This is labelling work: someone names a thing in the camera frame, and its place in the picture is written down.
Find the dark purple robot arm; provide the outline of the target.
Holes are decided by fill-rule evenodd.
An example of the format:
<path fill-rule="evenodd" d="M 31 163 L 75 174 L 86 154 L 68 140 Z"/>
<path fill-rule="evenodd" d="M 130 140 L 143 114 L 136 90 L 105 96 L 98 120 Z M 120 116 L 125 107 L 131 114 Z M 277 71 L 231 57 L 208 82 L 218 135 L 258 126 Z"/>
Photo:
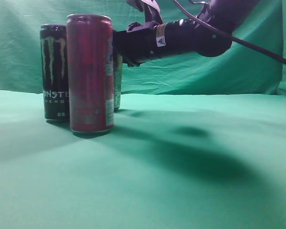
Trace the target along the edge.
<path fill-rule="evenodd" d="M 127 30 L 113 33 L 113 48 L 128 66 L 191 52 L 216 57 L 232 45 L 231 39 L 190 18 L 163 22 L 155 0 L 129 0 L 127 3 L 145 15 L 145 24 L 133 22 Z M 197 18 L 232 35 L 258 3 L 257 0 L 202 1 Z"/>

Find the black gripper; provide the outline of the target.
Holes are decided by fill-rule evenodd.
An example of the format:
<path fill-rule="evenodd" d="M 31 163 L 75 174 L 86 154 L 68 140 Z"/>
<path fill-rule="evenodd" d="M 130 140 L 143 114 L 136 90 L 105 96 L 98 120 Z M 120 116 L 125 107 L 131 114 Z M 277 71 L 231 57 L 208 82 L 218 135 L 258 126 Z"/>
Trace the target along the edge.
<path fill-rule="evenodd" d="M 145 24 L 133 22 L 127 30 L 113 31 L 113 47 L 129 67 L 165 57 L 166 24 L 150 21 Z"/>

